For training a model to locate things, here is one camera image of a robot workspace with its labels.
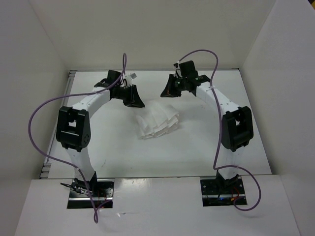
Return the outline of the white pleated skirt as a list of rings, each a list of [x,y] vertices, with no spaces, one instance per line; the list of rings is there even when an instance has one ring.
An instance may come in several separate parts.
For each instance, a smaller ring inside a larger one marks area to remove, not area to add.
[[[179,127],[179,111],[170,104],[150,101],[144,108],[133,108],[140,140],[157,138]]]

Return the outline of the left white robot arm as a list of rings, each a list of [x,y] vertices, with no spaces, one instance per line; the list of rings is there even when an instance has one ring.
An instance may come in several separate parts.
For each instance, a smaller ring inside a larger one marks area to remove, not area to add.
[[[118,99],[127,107],[144,108],[133,80],[135,73],[122,75],[109,70],[107,77],[94,85],[91,95],[80,102],[59,109],[56,139],[68,153],[71,164],[75,165],[74,191],[86,196],[100,193],[96,171],[91,165],[88,144],[91,140],[90,118],[111,99]]]

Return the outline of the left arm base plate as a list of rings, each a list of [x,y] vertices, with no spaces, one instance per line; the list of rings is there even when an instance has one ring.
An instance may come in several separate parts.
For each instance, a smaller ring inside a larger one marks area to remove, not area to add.
[[[95,207],[112,208],[114,196],[114,180],[113,179],[99,179],[98,190],[92,192],[93,202]],[[73,188],[74,180],[68,187],[69,197],[67,209],[89,209],[93,208],[88,193],[83,188]]]

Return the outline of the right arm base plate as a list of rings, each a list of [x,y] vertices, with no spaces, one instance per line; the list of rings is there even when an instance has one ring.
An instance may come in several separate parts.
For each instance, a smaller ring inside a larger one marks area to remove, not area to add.
[[[201,195],[204,207],[232,206],[236,200],[236,205],[247,205],[243,181],[239,177],[237,182],[231,187],[220,190],[215,177],[201,178]]]

